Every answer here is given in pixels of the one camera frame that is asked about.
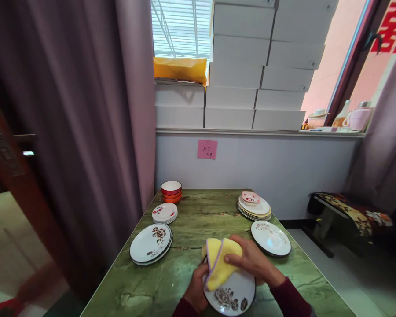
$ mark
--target cleaning cloth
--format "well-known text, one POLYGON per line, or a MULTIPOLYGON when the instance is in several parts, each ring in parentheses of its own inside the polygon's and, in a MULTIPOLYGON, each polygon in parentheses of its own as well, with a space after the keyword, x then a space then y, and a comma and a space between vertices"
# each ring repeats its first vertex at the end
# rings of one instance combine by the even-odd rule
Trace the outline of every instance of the cleaning cloth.
POLYGON ((207 239, 205 246, 201 250, 201 257, 207 255, 209 274, 205 286, 209 291, 218 289, 233 272, 239 268, 224 261, 227 254, 237 254, 242 256, 241 246, 230 239, 207 239))

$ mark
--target hand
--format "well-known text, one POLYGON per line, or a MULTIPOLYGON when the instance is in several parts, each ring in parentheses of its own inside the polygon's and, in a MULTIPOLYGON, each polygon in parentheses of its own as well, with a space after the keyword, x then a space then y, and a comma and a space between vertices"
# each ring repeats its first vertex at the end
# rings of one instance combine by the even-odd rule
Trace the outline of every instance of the hand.
POLYGON ((198 315, 208 306, 207 298, 204 295, 204 285, 202 277, 208 273, 208 263, 201 263, 192 273, 191 282, 183 295, 183 298, 192 305, 198 315))
POLYGON ((267 259, 256 244, 248 239, 231 235, 233 240, 242 247, 242 257, 228 254, 224 257, 226 263, 237 266, 255 276, 258 281, 264 281, 270 288, 283 284, 285 276, 267 259))

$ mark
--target green marble table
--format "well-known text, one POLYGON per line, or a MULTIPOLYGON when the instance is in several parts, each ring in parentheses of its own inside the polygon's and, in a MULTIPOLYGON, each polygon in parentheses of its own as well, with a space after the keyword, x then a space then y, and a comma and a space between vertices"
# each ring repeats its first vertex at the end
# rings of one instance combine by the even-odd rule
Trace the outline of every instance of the green marble table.
MULTIPOLYGON (((163 203, 161 192, 126 242, 115 263, 82 313, 82 317, 171 316, 200 262, 207 238, 222 239, 232 233, 250 239, 252 222, 236 209, 242 189, 183 190, 179 215, 170 224, 173 243, 164 258, 150 266, 137 266, 129 256, 133 238, 153 223, 152 210, 163 203)), ((276 217, 271 223, 285 231, 292 243, 286 258, 270 260, 290 278, 318 317, 354 316, 353 312, 312 263, 276 217)), ((202 314, 219 315, 211 306, 202 314)), ((267 285, 257 287, 255 300, 243 316, 282 316, 267 285)))

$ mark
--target purple curtain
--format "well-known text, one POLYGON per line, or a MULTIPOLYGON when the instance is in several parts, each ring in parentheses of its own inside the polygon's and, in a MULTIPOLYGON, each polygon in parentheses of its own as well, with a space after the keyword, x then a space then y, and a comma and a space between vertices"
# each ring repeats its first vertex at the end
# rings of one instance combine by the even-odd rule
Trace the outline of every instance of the purple curtain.
POLYGON ((396 209, 396 61, 356 156, 348 192, 389 213, 396 209))
POLYGON ((0 1, 0 76, 82 260, 111 265, 154 195, 149 1, 0 1))

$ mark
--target window frame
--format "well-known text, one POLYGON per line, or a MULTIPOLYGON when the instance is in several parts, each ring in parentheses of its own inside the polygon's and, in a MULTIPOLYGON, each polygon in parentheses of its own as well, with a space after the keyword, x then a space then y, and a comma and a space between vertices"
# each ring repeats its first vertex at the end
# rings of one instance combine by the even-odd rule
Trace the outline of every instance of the window frame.
POLYGON ((332 94, 330 105, 328 107, 328 116, 324 122, 325 126, 331 126, 334 119, 343 109, 346 100, 349 100, 355 89, 356 83, 361 74, 364 63, 370 52, 371 45, 364 49, 371 31, 378 32, 384 15, 392 0, 372 0, 365 10, 362 24, 356 30, 356 39, 349 48, 351 52, 345 60, 339 79, 337 80, 335 91, 332 94))

